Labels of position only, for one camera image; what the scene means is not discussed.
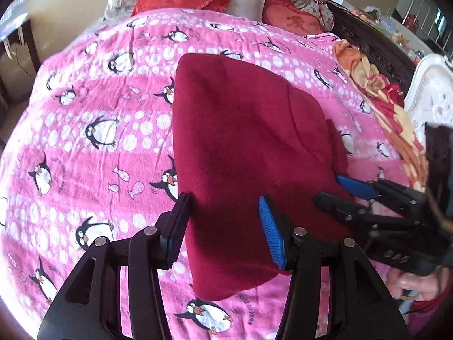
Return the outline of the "person's right hand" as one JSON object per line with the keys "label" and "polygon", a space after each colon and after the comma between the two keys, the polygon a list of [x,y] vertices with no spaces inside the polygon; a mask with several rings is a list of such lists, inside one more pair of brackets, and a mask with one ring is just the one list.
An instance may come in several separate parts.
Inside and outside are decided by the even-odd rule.
{"label": "person's right hand", "polygon": [[405,273],[396,268],[390,268],[387,276],[387,288],[394,299],[401,299],[403,291],[417,292],[415,301],[431,301],[445,290],[450,279],[450,270],[445,267],[437,268],[427,276]]}

